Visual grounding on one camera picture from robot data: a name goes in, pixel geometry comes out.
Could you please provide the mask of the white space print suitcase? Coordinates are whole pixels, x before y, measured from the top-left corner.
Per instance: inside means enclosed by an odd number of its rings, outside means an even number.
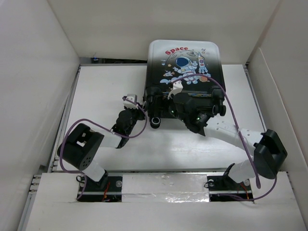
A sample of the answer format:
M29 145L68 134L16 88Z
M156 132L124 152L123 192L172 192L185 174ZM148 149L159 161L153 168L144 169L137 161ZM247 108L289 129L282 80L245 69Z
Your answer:
M225 81L218 46L210 41L154 40L149 45L144 88L145 109L152 128L160 127L169 113L167 96L175 81L180 93L191 96L199 110L212 109L225 100Z

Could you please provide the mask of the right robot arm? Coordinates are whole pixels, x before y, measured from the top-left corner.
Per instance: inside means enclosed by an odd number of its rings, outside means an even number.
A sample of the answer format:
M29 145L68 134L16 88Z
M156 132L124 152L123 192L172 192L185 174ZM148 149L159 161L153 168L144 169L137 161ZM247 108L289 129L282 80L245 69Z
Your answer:
M234 189L239 183L255 178L260 187L260 176L270 180L277 177L288 153L276 131L253 131L239 128L237 123L225 122L217 116L226 112L222 100L213 104L210 111L203 111L187 93L172 94L168 99L170 114L182 121L189 131L224 141L246 152L247 159L230 164L218 185Z

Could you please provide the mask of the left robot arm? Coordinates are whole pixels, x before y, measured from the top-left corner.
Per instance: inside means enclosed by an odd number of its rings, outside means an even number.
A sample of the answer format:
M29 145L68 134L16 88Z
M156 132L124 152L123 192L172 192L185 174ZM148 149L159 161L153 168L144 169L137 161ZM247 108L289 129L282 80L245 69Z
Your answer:
M90 184L97 191L104 190L108 182L108 172L94 160L98 149L124 147L129 139L133 138L131 132L137 121L144 119L144 110L137 106L125 108L118 114L113 127L104 128L101 133L84 124L85 121L91 122L88 119L76 121L57 150L62 170L69 172L63 165L65 161L76 168L76 172L84 175L84 185Z

